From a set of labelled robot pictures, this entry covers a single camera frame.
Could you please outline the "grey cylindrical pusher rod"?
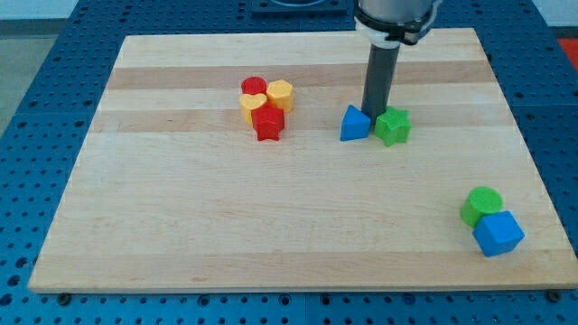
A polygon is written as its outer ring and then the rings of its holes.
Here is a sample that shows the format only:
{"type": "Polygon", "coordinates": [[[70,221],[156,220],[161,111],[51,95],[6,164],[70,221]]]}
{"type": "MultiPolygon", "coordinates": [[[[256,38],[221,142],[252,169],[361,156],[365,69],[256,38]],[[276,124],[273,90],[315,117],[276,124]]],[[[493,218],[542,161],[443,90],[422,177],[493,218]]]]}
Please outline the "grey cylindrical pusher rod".
{"type": "Polygon", "coordinates": [[[370,47],[361,111],[372,125],[386,111],[398,53],[398,46],[391,49],[370,47]]]}

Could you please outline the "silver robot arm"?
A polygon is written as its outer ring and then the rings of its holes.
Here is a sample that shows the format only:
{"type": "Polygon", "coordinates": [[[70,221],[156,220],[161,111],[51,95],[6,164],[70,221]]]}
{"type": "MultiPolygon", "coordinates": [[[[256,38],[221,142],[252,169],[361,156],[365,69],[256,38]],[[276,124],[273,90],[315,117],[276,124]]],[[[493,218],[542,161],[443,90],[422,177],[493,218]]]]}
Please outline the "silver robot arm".
{"type": "Polygon", "coordinates": [[[431,30],[441,0],[356,0],[356,30],[370,43],[361,111],[374,125],[387,109],[400,47],[431,30]]]}

